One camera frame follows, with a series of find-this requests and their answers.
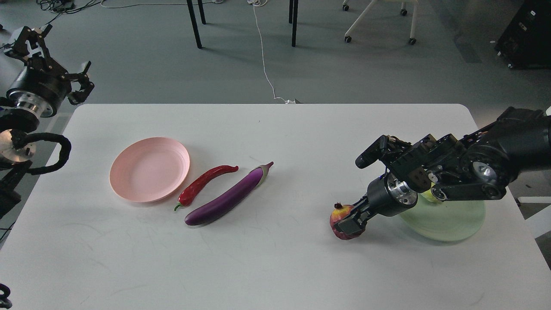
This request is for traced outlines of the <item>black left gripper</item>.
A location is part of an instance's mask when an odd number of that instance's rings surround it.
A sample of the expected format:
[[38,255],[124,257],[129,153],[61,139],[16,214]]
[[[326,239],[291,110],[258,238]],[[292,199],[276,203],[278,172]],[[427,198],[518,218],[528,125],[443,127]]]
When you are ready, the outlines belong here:
[[[78,73],[65,73],[65,68],[51,57],[45,44],[45,37],[53,26],[41,28],[23,26],[2,44],[4,55],[19,59],[26,66],[6,91],[6,98],[14,108],[31,112],[37,118],[50,118],[67,97],[72,105],[84,103],[95,84],[90,81],[88,71],[91,61],[83,63]],[[65,76],[66,81],[57,77]],[[72,91],[70,83],[78,83],[79,90]]]

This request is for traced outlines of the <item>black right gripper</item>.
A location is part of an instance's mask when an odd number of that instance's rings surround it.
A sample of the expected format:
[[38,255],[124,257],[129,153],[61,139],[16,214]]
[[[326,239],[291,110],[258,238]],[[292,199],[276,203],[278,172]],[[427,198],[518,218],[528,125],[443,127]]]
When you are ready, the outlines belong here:
[[418,194],[390,172],[370,182],[366,194],[353,204],[343,205],[346,211],[344,218],[334,225],[339,232],[359,232],[366,229],[368,220],[375,214],[396,216],[413,208],[418,202]]

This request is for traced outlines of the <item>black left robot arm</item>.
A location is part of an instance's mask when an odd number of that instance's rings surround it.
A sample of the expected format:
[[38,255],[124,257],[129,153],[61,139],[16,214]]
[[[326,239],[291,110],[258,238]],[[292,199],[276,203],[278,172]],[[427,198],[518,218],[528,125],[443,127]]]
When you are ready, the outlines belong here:
[[[51,24],[40,28],[23,26],[2,46],[6,56],[23,64],[21,72],[1,98],[1,170],[6,172],[1,178],[2,217],[21,202],[16,187],[26,174],[52,173],[69,159],[70,141],[63,135],[37,132],[40,118],[55,116],[66,99],[72,105],[82,104],[95,87],[88,73],[91,62],[86,62],[81,72],[70,73],[50,55],[45,38],[52,28]],[[39,141],[60,145],[56,163],[32,166]]]

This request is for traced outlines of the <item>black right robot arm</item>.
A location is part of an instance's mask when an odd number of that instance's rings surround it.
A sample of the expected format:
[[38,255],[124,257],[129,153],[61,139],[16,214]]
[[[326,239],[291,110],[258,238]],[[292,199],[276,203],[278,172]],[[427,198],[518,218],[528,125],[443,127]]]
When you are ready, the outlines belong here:
[[384,174],[356,203],[336,203],[329,225],[340,239],[356,238],[368,220],[401,214],[424,192],[439,202],[500,200],[521,173],[550,169],[550,124],[550,112],[509,107],[462,139],[426,135],[407,143],[382,135],[357,157],[356,166],[380,161]]

